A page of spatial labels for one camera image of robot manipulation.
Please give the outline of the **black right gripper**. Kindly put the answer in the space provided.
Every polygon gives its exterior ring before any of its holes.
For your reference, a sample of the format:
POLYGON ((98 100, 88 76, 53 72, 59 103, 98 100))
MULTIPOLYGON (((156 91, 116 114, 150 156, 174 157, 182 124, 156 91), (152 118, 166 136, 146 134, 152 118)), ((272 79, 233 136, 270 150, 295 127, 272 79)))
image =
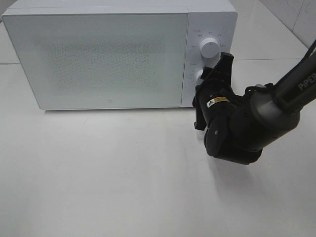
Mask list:
POLYGON ((233 93, 231 88, 231 74, 234 56, 221 52, 215 67, 203 69, 202 82, 195 88, 192 105, 196 111, 196 130, 209 128, 214 119, 229 116, 234 105, 229 99, 233 93))

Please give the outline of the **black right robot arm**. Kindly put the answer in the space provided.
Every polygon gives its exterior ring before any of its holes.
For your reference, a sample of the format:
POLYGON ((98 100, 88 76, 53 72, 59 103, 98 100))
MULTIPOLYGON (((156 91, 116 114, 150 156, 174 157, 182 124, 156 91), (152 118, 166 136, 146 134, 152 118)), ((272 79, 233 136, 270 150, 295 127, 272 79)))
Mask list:
POLYGON ((295 129, 300 111, 316 97, 316 46, 277 83, 257 84, 239 96, 231 87, 234 57, 221 53, 219 62, 202 71, 192 105, 196 130, 205 132, 209 156, 248 165, 263 149, 295 129))

